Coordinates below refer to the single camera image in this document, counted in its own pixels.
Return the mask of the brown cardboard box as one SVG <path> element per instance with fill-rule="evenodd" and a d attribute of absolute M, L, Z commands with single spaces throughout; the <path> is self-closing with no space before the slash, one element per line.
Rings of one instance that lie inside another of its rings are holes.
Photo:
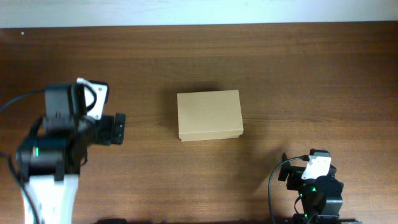
<path fill-rule="evenodd" d="M 177 109 L 182 142 L 238 138 L 244 132 L 238 90 L 179 93 Z"/>

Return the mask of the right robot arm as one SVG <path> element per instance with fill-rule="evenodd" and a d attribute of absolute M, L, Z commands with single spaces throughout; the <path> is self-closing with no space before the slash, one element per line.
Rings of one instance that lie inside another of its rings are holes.
<path fill-rule="evenodd" d="M 340 219 L 343 205 L 344 183 L 335 177 L 336 167 L 331 164 L 331 155 L 324 149 L 311 149 L 306 155 L 287 157 L 282 155 L 278 164 L 278 180 L 286 183 L 287 190 L 296 191 L 298 210 L 284 223 L 293 224 L 358 224 L 353 219 Z"/>

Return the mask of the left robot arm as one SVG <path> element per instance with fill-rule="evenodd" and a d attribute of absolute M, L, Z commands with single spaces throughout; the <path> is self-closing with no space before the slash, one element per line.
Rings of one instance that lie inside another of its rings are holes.
<path fill-rule="evenodd" d="M 105 82 L 80 80 L 45 89 L 45 114 L 16 151 L 25 223 L 71 223 L 88 148 L 123 143 L 126 116 L 103 114 L 108 95 Z"/>

